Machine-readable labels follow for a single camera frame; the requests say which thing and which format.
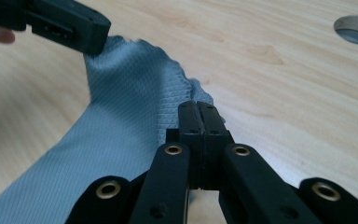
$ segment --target ribbed fabric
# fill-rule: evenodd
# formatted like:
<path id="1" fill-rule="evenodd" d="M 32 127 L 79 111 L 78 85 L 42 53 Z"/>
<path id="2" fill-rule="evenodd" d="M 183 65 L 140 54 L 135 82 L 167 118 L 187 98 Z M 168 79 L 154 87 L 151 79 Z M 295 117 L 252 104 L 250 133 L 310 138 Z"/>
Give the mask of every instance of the ribbed fabric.
<path id="1" fill-rule="evenodd" d="M 64 223 L 76 200 L 106 175 L 132 180 L 146 171 L 177 106 L 212 97 L 179 63 L 145 41 L 110 37 L 85 56 L 91 101 L 63 139 L 0 195 L 0 224 Z"/>

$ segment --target blue towel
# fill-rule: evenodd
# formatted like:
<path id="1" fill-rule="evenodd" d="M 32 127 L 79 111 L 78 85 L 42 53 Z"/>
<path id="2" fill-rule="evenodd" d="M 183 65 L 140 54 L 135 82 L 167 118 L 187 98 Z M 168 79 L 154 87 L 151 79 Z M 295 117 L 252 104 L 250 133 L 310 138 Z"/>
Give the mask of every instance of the blue towel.
<path id="1" fill-rule="evenodd" d="M 140 40 L 108 38 L 102 54 L 85 55 L 90 103 L 62 140 L 0 195 L 0 224 L 64 223 L 96 179 L 133 180 L 146 171 L 177 128 L 177 106 L 213 103 L 178 62 Z"/>

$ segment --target wooden table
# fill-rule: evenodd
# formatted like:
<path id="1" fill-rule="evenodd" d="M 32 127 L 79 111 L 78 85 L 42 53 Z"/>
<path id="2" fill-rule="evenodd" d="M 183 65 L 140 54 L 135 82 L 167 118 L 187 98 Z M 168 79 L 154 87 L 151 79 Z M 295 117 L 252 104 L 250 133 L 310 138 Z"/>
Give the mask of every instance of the wooden table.
<path id="1" fill-rule="evenodd" d="M 358 15 L 358 1 L 81 2 L 112 21 L 110 35 L 166 50 L 212 95 L 234 139 L 286 182 L 320 176 L 358 197 L 358 45 L 333 29 Z M 80 53 L 30 32 L 0 45 L 0 192 L 88 101 Z M 205 203 L 214 196 L 196 193 L 190 223 L 224 223 Z"/>

